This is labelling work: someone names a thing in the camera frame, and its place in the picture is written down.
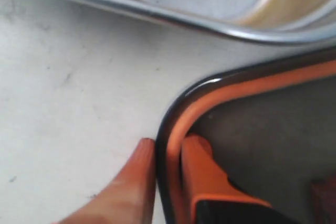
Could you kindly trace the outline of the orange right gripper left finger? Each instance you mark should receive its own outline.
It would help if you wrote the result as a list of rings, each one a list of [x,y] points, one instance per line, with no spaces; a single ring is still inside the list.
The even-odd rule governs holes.
[[[155,200],[155,142],[139,141],[111,183],[59,223],[151,223]]]

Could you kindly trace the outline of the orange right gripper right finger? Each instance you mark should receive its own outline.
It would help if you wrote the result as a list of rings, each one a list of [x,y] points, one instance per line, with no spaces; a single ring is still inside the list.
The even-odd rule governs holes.
[[[212,157],[209,142],[190,135],[182,142],[183,183],[191,223],[293,223],[266,201],[232,186]]]

